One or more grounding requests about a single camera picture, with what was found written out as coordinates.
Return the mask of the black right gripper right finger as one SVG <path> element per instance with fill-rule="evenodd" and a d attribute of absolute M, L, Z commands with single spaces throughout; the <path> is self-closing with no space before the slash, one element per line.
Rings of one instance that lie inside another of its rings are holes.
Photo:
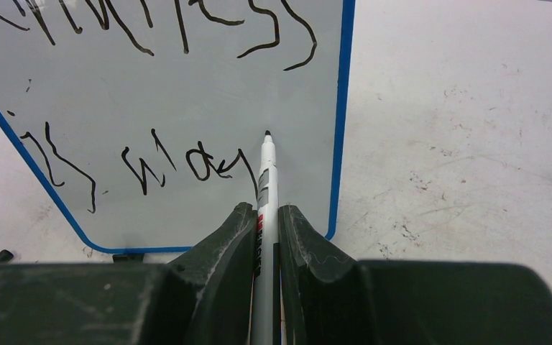
<path fill-rule="evenodd" d="M 286 344 L 552 344 L 552 292 L 494 262 L 355 260 L 279 210 Z"/>

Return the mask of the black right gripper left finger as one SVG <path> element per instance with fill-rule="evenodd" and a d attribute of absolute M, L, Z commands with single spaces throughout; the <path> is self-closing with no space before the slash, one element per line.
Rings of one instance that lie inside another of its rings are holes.
<path fill-rule="evenodd" d="M 257 212 L 168 263 L 0 264 L 0 344 L 245 344 Z"/>

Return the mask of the white marker pen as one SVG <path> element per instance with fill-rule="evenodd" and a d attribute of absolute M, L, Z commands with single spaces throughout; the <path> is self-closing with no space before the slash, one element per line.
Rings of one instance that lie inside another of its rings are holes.
<path fill-rule="evenodd" d="M 257 235 L 250 344 L 280 344 L 279 198 L 276 146 L 266 131 L 257 196 Z"/>

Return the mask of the blue framed whiteboard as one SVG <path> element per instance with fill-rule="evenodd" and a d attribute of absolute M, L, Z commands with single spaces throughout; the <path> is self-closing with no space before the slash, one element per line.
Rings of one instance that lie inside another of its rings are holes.
<path fill-rule="evenodd" d="M 184 252 L 264 189 L 336 232 L 353 1 L 0 1 L 0 127 L 80 240 Z"/>

